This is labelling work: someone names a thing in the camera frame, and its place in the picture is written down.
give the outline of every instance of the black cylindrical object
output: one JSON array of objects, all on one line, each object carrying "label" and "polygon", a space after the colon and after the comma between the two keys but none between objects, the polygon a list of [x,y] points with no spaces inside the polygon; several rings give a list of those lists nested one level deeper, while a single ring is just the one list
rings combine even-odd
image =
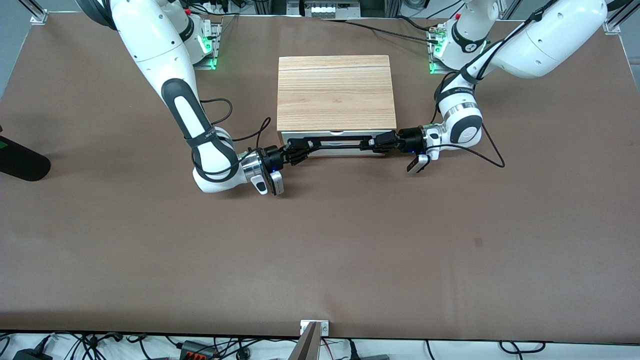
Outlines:
[{"label": "black cylindrical object", "polygon": [[26,181],[37,181],[51,169],[45,156],[0,136],[0,172]]}]

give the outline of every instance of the brown table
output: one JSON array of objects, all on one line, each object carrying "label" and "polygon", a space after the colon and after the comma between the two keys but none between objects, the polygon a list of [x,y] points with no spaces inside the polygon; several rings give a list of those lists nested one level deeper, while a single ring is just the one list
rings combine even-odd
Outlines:
[{"label": "brown table", "polygon": [[[388,54],[398,127],[428,122],[423,44],[323,20],[237,19],[200,96],[228,97],[245,135],[275,116],[279,56],[335,54]],[[6,136],[53,163],[0,177],[0,327],[295,335],[317,318],[332,336],[638,342],[640,106],[619,38],[541,79],[491,74],[477,99],[505,169],[316,159],[284,170],[281,197],[206,195],[118,35],[51,14],[0,102]]]}]

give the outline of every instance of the white floor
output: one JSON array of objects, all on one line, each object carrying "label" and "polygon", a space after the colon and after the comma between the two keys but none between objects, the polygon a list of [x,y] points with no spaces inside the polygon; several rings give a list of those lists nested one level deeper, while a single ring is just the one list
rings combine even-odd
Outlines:
[{"label": "white floor", "polygon": [[[14,334],[11,335],[6,352],[0,359],[13,359],[16,351],[25,348],[34,348],[47,334]],[[174,342],[197,341],[203,345],[213,344],[212,338],[184,338],[171,337]],[[224,343],[228,340],[217,338],[217,343]],[[327,339],[334,360],[351,355],[349,343],[341,339]],[[45,347],[45,354],[53,356],[54,360],[62,360],[67,355],[69,349],[74,345],[76,339],[71,335],[56,335],[52,337]],[[388,355],[391,360],[425,359],[430,360],[427,353],[426,343],[422,340],[354,340],[360,357]],[[147,354],[152,359],[170,358],[178,359],[180,350],[169,343],[162,336],[149,336],[143,340]],[[430,341],[431,350],[435,360],[453,359],[505,359],[518,360],[516,355],[504,353],[496,342],[491,341]],[[536,348],[539,345],[532,343],[517,343],[521,350]],[[253,360],[288,359],[295,343],[292,341],[269,342],[261,341],[250,347],[251,358]],[[98,349],[104,354],[106,360],[145,360],[145,356],[140,350],[139,343],[129,343],[126,339],[115,342],[106,340],[99,343]],[[75,359],[81,360],[84,355],[83,347],[77,351]],[[587,345],[587,344],[562,344],[548,343],[547,347],[537,354],[524,354],[524,360],[596,360],[596,359],[640,359],[640,346],[636,345]],[[233,360],[235,355],[231,354],[227,359]],[[331,360],[329,352],[323,346],[320,349],[319,360]]]}]

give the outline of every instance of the gray floor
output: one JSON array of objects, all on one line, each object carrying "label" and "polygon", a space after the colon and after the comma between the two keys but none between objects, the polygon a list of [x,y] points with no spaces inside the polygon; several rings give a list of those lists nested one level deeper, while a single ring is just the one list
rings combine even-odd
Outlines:
[{"label": "gray floor", "polygon": [[[514,13],[514,19],[524,19],[529,14],[545,4],[548,0],[523,1]],[[38,2],[50,11],[79,11],[75,0],[38,0]],[[441,2],[442,7],[451,0],[433,0],[432,3]],[[18,2],[18,0],[2,0],[0,2],[0,97],[11,76],[22,43],[26,38],[31,14]],[[627,52],[631,70],[640,90],[640,12],[636,12],[621,27],[622,40]]]}]

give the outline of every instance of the light wood panel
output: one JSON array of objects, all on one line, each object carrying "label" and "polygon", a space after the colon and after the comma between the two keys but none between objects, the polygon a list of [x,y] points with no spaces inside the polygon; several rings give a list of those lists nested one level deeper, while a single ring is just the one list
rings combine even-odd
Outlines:
[{"label": "light wood panel", "polygon": [[280,58],[277,120],[278,131],[395,129],[389,57]]}]

